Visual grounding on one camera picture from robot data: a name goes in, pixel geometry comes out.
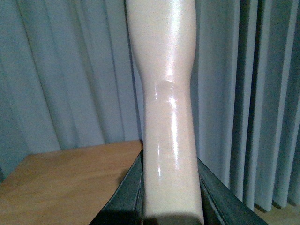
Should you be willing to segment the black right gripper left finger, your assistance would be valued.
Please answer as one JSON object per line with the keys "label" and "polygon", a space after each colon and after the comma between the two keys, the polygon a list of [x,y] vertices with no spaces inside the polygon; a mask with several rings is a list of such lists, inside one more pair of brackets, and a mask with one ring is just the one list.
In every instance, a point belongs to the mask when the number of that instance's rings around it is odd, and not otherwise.
{"label": "black right gripper left finger", "polygon": [[143,224],[143,151],[140,151],[120,185],[93,218],[93,225]]}

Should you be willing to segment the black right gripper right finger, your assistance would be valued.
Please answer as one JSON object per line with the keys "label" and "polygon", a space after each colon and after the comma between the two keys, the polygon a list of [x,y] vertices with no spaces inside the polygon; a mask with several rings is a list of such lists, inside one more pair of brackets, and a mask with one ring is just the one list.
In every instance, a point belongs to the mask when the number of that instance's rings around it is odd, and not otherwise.
{"label": "black right gripper right finger", "polygon": [[201,161],[197,160],[206,225],[265,225]]}

